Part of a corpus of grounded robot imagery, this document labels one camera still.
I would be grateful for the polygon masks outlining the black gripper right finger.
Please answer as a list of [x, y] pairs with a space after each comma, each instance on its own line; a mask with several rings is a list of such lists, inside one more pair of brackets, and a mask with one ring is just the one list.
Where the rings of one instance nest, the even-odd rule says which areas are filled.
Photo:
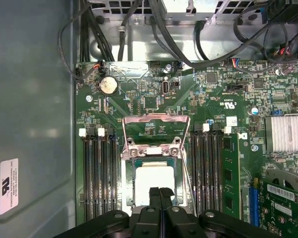
[[172, 205], [172, 189], [160, 189], [161, 206], [168, 238], [277, 238], [267, 230], [253, 226], [216, 210], [195, 216], [190, 209]]

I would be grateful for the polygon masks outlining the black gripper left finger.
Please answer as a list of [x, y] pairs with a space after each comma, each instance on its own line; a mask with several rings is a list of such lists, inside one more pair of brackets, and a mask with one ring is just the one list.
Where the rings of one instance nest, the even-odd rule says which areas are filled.
[[149, 206], [135, 207], [132, 215], [112, 210], [68, 231], [57, 238], [158, 238], [161, 226], [160, 190], [149, 190]]

